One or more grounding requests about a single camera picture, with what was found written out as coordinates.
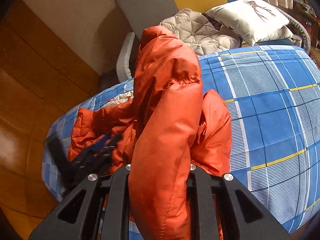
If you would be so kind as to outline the wooden desk with clutter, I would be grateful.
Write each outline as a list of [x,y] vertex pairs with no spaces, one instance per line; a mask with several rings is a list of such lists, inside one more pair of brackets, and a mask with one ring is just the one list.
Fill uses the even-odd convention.
[[293,0],[295,18],[304,26],[310,37],[310,56],[319,68],[319,17],[307,0]]

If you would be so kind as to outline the white printed pillow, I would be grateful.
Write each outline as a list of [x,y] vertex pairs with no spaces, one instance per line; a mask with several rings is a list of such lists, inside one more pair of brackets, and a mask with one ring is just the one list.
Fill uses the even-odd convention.
[[250,46],[294,37],[287,27],[289,19],[263,0],[237,0],[213,7],[206,15],[229,28]]

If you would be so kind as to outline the beige quilted blanket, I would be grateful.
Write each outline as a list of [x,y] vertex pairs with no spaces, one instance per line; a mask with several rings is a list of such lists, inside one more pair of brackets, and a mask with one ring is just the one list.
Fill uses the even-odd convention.
[[240,38],[211,17],[185,8],[160,22],[197,55],[239,48]]

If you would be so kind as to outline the orange down jacket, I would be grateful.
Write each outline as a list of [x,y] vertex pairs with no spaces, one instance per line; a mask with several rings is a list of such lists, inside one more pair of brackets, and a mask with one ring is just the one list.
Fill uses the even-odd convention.
[[232,124],[221,96],[203,91],[197,55],[167,28],[143,31],[132,98],[79,110],[68,159],[107,133],[123,136],[108,171],[131,165],[131,213],[142,237],[190,239],[190,166],[229,172]]

